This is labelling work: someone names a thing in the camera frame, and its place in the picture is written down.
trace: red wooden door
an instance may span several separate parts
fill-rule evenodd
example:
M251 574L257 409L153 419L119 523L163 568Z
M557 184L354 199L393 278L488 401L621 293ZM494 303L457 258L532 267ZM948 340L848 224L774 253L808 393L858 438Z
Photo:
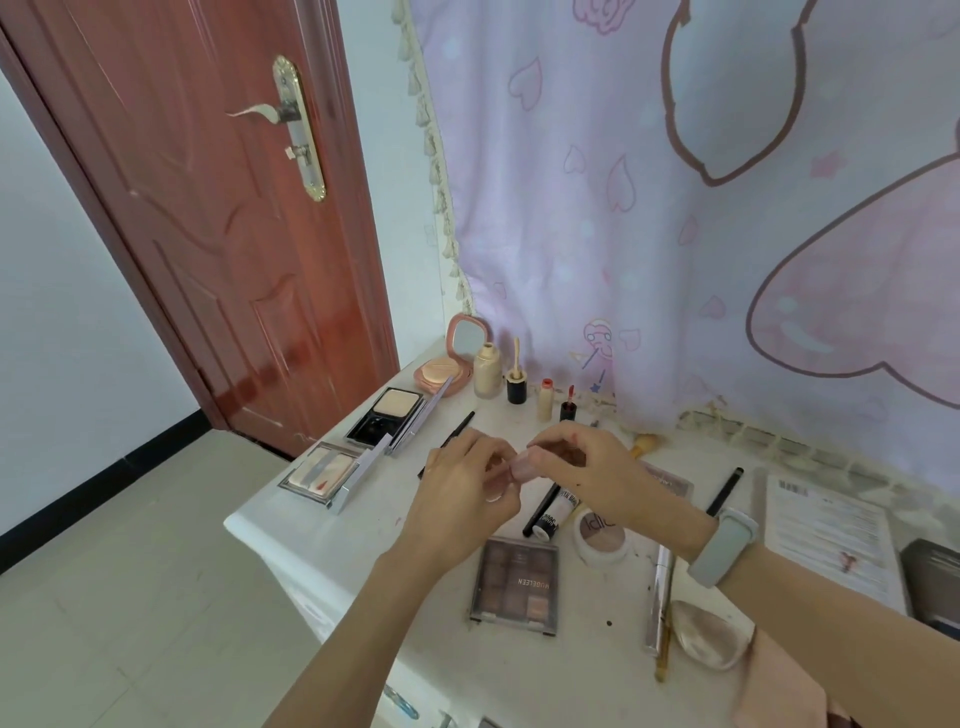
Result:
M298 2L0 5L4 31L227 421L290 454L396 370L365 178L343 151L345 135L355 141L352 109L342 114L351 101L324 88L345 73L342 49L312 47L311 76L303 38L316 33L301 28ZM284 153L284 125L227 116L277 103L278 55L300 70L322 203ZM365 225L353 219L361 214Z

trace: compact mirror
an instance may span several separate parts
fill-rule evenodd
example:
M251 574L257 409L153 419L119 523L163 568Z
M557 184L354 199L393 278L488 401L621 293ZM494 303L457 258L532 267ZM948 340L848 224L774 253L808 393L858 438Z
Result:
M473 357L487 342L487 332L480 324L469 318L462 318L453 328L452 349L457 356L466 361L473 361Z

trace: makeup brush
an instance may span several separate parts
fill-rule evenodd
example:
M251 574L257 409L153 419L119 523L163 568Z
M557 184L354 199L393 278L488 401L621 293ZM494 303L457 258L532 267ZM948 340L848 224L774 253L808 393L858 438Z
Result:
M507 373L507 401L523 404L527 401L527 375L520 369L520 337L514 337L514 368Z
M634 439L634 446L630 450L630 456L635 460L643 457L658 449L663 443L663 438L654 434L640 434Z
M573 401L573 385L570 385L570 388L566 392L566 401L561 402L560 405L560 421L564 420L576 420L577 419L577 405Z

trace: floor tile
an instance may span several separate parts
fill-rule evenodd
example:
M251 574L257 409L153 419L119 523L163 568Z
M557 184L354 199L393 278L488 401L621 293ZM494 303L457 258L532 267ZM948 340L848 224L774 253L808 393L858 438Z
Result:
M137 688L179 728L260 728L317 649L258 564L156 660Z
M135 680L243 575L236 552L255 561L223 520L280 466L241 438L207 433L133 486L129 501L140 507L124 507L122 524L93 544L74 538L75 553L47 588Z
M130 688L92 728L173 728L172 724Z
M283 466L206 433L0 575L0 725L260 728L317 643L223 520Z
M86 728L129 687L65 618L54 600L26 593L0 618L3 725Z

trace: silver pen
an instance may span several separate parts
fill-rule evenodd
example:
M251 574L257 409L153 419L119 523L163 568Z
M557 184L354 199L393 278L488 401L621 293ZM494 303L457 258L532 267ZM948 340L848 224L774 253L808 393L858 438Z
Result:
M647 618L647 635L644 646L652 655L660 656L663 649L663 634L666 631L666 609L670 605L670 582L673 578L673 565L676 557L666 546L657 551L657 564L654 566L653 594L650 603L650 616Z

